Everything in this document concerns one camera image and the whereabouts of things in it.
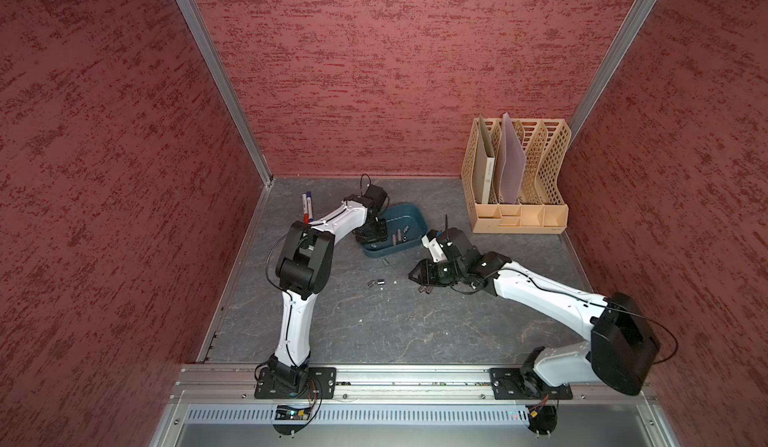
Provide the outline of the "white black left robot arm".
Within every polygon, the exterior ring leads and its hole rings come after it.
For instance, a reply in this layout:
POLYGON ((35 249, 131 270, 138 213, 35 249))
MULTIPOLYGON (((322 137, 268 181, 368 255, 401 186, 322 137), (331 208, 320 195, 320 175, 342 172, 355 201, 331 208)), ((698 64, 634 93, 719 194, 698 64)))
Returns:
POLYGON ((347 235, 361 245, 387 237, 380 215, 388 194, 372 186, 346 197, 331 213, 307 223, 293 223, 282 244, 270 284, 282 294, 283 315, 275 352, 266 362, 270 378, 287 392, 301 392, 309 380, 309 334, 314 307, 331 276, 336 244, 347 235))

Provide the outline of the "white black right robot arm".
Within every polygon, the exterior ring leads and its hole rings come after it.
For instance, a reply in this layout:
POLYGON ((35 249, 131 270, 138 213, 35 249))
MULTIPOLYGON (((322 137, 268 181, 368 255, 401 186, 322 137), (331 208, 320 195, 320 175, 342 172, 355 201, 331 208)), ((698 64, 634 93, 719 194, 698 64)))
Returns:
POLYGON ((656 322, 625 294, 605 297, 580 291, 496 252, 470 263, 462 258, 423 259, 408 278, 424 292, 464 284, 467 295, 486 292, 523 304, 581 337, 572 345, 537 347, 528 354, 512 379, 501 383, 522 398, 553 398, 560 388, 597 382, 637 396, 659 362, 661 343, 652 328, 656 322))

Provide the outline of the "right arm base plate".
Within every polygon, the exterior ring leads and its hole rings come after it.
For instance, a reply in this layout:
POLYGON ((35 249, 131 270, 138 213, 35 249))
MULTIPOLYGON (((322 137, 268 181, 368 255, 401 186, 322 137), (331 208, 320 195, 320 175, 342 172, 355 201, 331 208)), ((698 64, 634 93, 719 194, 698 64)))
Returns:
POLYGON ((534 373, 523 374, 521 368, 491 368, 489 377, 495 400, 540 402, 573 399, 569 385, 549 386, 534 373))

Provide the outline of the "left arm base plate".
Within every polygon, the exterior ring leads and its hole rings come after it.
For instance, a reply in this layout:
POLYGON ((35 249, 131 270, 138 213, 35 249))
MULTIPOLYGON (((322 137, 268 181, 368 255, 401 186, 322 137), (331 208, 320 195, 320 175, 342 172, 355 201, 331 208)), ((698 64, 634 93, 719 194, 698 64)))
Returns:
POLYGON ((262 368, 256 377, 256 399, 328 400, 334 397, 337 369, 305 367, 296 369, 262 368))

